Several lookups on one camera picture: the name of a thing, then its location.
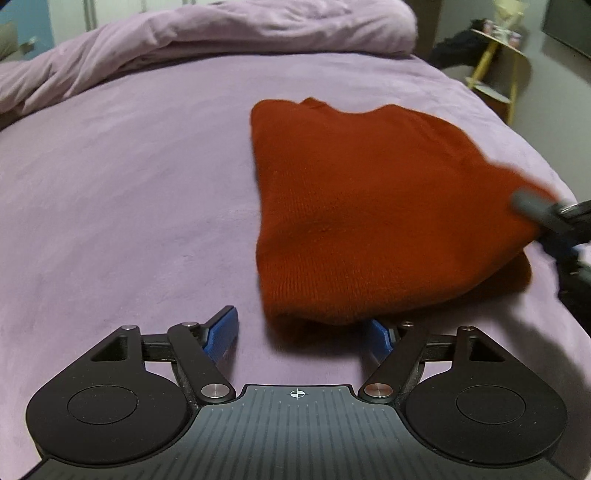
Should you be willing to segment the red knitted sweater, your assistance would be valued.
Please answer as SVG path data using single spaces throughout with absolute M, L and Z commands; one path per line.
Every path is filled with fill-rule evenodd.
M 398 105 L 314 98 L 252 108 L 256 266 L 266 320 L 346 325 L 525 290 L 538 227 L 511 206 L 542 187 L 455 125 Z

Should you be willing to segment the purple rolled duvet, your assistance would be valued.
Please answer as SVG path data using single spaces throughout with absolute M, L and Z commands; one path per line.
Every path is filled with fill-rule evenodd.
M 404 1 L 223 1 L 108 23 L 28 61 L 1 66 L 1 114 L 13 120 L 127 72 L 223 54 L 406 55 L 418 20 Z

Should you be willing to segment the purple bed sheet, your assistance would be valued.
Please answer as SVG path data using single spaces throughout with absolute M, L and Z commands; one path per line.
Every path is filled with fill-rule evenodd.
M 568 202 L 546 160 L 461 83 L 418 59 L 224 56 L 98 85 L 1 134 L 1 475 L 37 464 L 24 413 L 113 330 L 239 313 L 219 367 L 235 386 L 349 384 L 372 370 L 360 331 L 283 344 L 256 276 L 259 192 L 249 114 L 263 99 L 342 111 L 398 104 L 463 129 L 493 161 Z

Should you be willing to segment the black clothing on rack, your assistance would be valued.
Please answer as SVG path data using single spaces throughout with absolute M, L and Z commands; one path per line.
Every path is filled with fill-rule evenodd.
M 475 30 L 483 32 L 485 23 L 485 19 L 472 20 L 468 29 L 436 44 L 427 63 L 440 70 L 457 66 L 476 67 L 488 47 L 488 41 Z

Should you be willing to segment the yellow wooden rack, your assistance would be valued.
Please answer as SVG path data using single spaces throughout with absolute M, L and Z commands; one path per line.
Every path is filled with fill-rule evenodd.
M 466 86 L 507 125 L 514 120 L 520 67 L 527 61 L 519 31 L 529 1 L 493 1 L 493 19 L 471 32 L 486 44 Z

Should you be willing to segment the grey upholstered headboard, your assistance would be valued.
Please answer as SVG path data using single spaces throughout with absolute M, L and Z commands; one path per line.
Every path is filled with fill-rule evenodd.
M 19 51 L 18 30 L 13 22 L 0 25 L 0 60 L 7 59 Z

